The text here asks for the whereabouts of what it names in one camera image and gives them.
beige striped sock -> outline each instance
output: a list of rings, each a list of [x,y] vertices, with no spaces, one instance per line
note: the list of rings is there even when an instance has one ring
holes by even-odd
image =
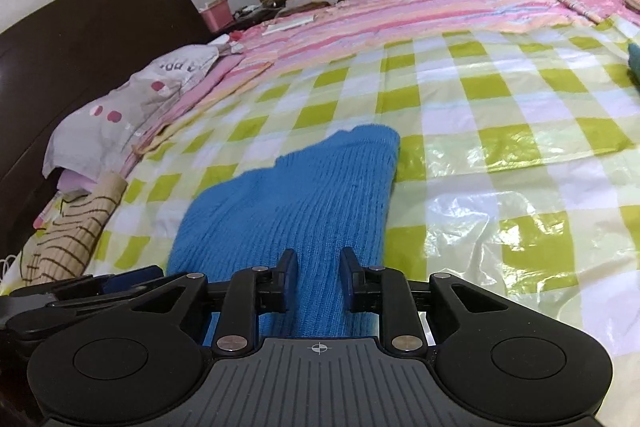
[[[119,174],[108,172],[91,194],[63,206],[62,215],[39,238],[23,274],[27,285],[82,275],[125,188],[127,182]]]

white pillow with pink dots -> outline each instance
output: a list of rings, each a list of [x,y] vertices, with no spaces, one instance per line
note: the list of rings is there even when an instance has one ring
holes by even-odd
[[[156,58],[109,94],[63,120],[49,139],[42,174],[62,167],[97,181],[120,172],[135,145],[218,59],[215,45],[191,45]]]

headboard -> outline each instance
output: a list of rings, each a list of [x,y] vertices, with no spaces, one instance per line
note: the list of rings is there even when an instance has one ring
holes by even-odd
[[[55,0],[0,34],[0,259],[53,197],[44,152],[57,124],[153,58],[210,40],[190,0]]]

green and white checkered plastic sheet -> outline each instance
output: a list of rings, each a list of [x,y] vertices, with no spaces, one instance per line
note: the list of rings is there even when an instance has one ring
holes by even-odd
[[[617,16],[446,33],[267,79],[144,158],[88,271],[162,266],[204,188],[386,124],[401,150],[384,264],[417,280],[452,272],[596,336],[616,357],[602,420],[640,425],[640,96],[626,65],[638,37]]]

pink box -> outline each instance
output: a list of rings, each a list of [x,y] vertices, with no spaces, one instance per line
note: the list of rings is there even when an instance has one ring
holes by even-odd
[[[200,12],[207,28],[213,33],[234,21],[227,0],[215,0]]]

